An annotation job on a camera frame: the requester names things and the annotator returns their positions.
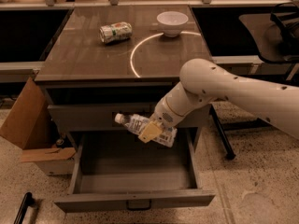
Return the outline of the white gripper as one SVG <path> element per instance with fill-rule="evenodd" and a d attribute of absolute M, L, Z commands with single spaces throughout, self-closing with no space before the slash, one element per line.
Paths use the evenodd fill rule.
<path fill-rule="evenodd" d="M 183 117 L 176 114 L 170 108 L 166 99 L 162 98 L 155 106 L 150 119 L 151 121 L 145 126 L 138 136 L 138 138 L 144 143 L 148 143 L 158 137 L 163 132 L 163 126 L 166 128 L 175 127 L 183 120 Z"/>

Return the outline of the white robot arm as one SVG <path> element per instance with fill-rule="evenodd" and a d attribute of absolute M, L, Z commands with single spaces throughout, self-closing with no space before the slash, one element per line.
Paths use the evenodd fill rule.
<path fill-rule="evenodd" d="M 299 138 L 298 87 L 240 77 L 208 60 L 192 59 L 181 67 L 179 83 L 155 106 L 139 139 L 148 143 L 216 99 L 226 100 Z"/>

